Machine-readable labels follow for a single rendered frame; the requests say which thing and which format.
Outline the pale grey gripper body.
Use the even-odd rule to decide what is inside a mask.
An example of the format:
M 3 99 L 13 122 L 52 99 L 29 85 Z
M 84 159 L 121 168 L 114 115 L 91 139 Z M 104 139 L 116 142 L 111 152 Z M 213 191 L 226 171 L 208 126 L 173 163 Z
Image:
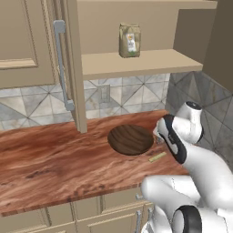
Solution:
M 153 135 L 155 136 L 156 142 L 158 144 L 162 144 L 164 142 L 164 139 L 159 133 L 157 132 L 157 127 L 154 128 L 153 130 Z

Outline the dark wooden bowl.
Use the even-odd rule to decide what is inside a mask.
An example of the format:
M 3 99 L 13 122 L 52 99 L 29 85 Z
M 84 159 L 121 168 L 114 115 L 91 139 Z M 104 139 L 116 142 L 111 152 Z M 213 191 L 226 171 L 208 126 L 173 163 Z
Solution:
M 107 141 L 116 152 L 127 156 L 141 155 L 154 144 L 153 135 L 146 128 L 129 124 L 111 129 Z

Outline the thin yellow stick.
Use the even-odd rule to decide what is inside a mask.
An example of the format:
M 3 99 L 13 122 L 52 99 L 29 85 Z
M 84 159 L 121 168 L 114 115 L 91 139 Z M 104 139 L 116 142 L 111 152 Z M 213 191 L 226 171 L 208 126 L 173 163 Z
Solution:
M 167 154 L 166 152 L 159 153 L 159 154 L 157 154 L 155 156 L 152 156 L 148 161 L 150 163 L 152 163 L 152 162 L 157 161 L 158 159 L 164 157 L 166 154 Z

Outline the beige drawer front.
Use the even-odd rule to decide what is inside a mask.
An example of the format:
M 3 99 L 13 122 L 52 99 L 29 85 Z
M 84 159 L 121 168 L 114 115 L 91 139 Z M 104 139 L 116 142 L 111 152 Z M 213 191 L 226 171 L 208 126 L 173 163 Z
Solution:
M 102 213 L 112 211 L 114 208 L 121 208 L 125 205 L 143 201 L 143 199 L 136 200 L 136 194 L 142 196 L 139 187 L 104 195 L 102 197 Z

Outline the beige base cupboard door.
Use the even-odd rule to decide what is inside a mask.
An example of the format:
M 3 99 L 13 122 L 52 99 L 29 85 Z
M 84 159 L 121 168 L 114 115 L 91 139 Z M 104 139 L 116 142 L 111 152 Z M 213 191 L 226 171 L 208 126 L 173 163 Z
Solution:
M 137 212 L 141 212 L 140 227 L 147 222 L 147 209 L 152 205 L 147 203 L 132 208 L 121 209 L 97 217 L 77 221 L 78 233 L 135 233 L 137 228 Z

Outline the beige open cupboard door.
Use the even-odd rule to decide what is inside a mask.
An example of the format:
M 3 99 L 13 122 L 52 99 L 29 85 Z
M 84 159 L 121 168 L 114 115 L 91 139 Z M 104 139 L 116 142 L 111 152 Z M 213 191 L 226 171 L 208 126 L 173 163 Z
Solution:
M 61 0 L 62 19 L 66 23 L 65 48 L 67 58 L 67 76 L 70 97 L 74 101 L 75 109 L 72 111 L 76 128 L 80 133 L 87 132 L 86 103 L 84 95 L 83 69 L 81 58 L 81 45 L 79 36 L 79 23 L 77 0 Z

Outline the beige tall side panel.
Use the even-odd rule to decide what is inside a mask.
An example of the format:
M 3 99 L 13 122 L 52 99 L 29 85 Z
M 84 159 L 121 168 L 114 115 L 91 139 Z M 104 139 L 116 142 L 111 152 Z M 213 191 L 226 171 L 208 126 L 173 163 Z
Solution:
M 219 0 L 203 72 L 233 93 L 233 0 Z

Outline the beige base cupboard run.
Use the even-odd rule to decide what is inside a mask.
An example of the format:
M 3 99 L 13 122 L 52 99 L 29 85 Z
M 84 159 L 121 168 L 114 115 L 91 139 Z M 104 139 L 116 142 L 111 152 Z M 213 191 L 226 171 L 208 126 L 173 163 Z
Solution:
M 70 204 L 0 217 L 0 233 L 76 233 Z

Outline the grey wall socket plate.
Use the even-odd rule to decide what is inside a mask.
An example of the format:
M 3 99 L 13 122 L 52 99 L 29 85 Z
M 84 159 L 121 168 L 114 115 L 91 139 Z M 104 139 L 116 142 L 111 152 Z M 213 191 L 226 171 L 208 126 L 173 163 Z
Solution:
M 110 85 L 99 85 L 97 92 L 100 103 L 108 103 L 110 101 Z

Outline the beige open wall shelf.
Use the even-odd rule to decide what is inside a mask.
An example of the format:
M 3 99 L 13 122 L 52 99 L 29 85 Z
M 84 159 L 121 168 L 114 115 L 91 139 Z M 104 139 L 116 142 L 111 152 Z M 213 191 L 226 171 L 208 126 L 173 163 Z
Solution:
M 84 79 L 201 70 L 217 5 L 211 0 L 76 0 Z M 137 58 L 118 53 L 122 23 L 140 26 Z

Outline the beige wall cupboard door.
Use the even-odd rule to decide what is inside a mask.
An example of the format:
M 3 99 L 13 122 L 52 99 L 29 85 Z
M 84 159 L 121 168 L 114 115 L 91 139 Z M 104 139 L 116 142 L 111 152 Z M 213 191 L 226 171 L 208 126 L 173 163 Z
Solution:
M 0 0 L 0 89 L 54 84 L 47 0 Z

